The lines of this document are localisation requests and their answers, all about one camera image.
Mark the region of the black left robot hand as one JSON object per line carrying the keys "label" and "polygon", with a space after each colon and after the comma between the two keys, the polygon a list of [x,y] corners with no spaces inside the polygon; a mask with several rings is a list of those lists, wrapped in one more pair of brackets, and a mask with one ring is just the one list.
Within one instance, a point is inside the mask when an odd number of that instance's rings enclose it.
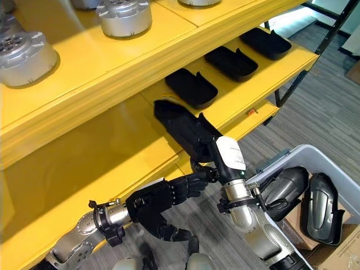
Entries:
{"label": "black left robot hand", "polygon": [[151,235],[168,242],[190,240],[192,233],[175,227],[163,216],[162,212],[198,197],[208,185],[205,172],[184,175],[167,181],[162,178],[132,193],[125,201],[130,219],[140,223]]}

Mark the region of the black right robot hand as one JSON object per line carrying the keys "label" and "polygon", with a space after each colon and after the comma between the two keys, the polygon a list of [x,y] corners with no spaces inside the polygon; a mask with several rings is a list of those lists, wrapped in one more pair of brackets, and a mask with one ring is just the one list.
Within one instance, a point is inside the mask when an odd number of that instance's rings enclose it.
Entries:
{"label": "black right robot hand", "polygon": [[223,186],[245,179],[244,158],[237,141],[231,137],[212,137],[200,142],[190,164],[194,172],[204,172],[209,182],[219,182]]}

